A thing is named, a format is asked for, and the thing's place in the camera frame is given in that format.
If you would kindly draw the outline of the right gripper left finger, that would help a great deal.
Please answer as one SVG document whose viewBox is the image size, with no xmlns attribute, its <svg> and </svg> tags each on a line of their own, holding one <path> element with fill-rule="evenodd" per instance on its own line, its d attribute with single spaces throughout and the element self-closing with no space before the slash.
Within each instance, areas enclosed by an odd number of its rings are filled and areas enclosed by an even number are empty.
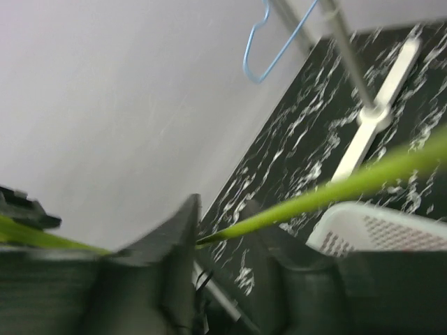
<svg viewBox="0 0 447 335">
<path fill-rule="evenodd" d="M 110 252 L 1 217 L 2 334 L 191 334 L 200 197 Z"/>
</svg>

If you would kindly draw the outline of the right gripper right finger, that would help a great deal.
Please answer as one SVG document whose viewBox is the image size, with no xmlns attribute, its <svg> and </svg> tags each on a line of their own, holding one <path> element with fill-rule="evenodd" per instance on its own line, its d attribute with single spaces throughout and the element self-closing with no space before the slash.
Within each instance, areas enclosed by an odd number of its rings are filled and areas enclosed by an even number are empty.
<svg viewBox="0 0 447 335">
<path fill-rule="evenodd" d="M 445 334 L 445 251 L 324 255 L 279 228 L 248 234 L 263 334 Z"/>
</svg>

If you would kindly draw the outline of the light blue wire hanger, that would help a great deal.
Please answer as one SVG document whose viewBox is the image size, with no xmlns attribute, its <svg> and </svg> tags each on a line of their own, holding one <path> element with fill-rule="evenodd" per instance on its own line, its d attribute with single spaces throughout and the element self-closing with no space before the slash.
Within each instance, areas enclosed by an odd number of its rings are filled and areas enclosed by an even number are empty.
<svg viewBox="0 0 447 335">
<path fill-rule="evenodd" d="M 318 1 L 305 1 L 305 9 L 297 1 L 261 1 L 263 14 L 253 24 L 248 36 L 242 70 L 253 83 L 266 80 L 274 67 L 291 48 L 305 58 L 312 51 L 316 39 L 306 27 L 316 11 Z"/>
</svg>

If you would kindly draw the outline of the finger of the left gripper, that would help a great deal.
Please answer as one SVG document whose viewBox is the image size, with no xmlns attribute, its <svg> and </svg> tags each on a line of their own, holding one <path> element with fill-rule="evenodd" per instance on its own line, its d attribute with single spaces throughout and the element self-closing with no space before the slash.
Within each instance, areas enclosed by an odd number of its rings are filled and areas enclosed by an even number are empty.
<svg viewBox="0 0 447 335">
<path fill-rule="evenodd" d="M 59 228 L 62 219 L 48 214 L 40 202 L 27 193 L 1 186 L 1 215 L 38 230 Z"/>
</svg>

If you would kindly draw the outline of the lime green hanger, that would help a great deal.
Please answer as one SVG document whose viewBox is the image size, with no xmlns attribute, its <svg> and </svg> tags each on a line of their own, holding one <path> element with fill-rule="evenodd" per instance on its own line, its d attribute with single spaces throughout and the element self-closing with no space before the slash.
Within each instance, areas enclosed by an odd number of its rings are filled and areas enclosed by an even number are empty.
<svg viewBox="0 0 447 335">
<path fill-rule="evenodd" d="M 414 170 L 419 171 L 420 176 L 423 177 L 430 174 L 436 167 L 441 170 L 446 168 L 445 125 L 436 129 L 421 149 L 409 151 L 405 144 L 395 147 L 378 163 L 364 164 L 345 179 L 320 185 L 315 190 L 280 202 L 251 218 L 197 240 L 196 248 L 200 249 L 212 243 L 241 237 L 302 213 L 316 211 L 332 202 L 349 200 L 362 194 L 377 192 L 383 184 L 402 179 Z M 103 248 L 21 225 L 5 216 L 1 217 L 1 241 L 13 241 L 39 248 L 84 250 L 99 255 L 109 253 L 108 250 Z"/>
</svg>

